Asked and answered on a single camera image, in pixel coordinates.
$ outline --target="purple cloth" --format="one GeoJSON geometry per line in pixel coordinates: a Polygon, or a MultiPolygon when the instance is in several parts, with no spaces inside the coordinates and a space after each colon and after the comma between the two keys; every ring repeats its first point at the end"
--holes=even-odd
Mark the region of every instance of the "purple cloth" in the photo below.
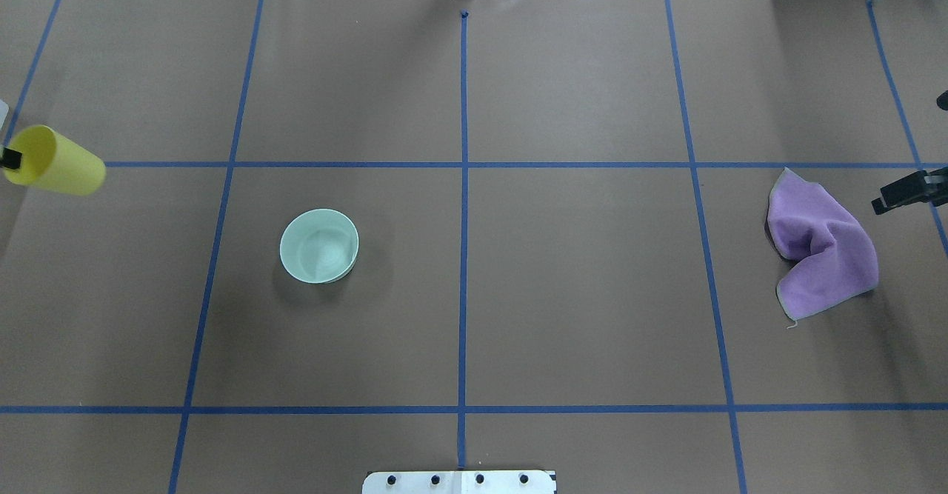
{"type": "Polygon", "coordinates": [[[780,255],[799,261],[776,286],[793,321],[879,284],[879,258],[866,230],[822,184],[783,169],[771,190],[767,225],[780,255]]]}

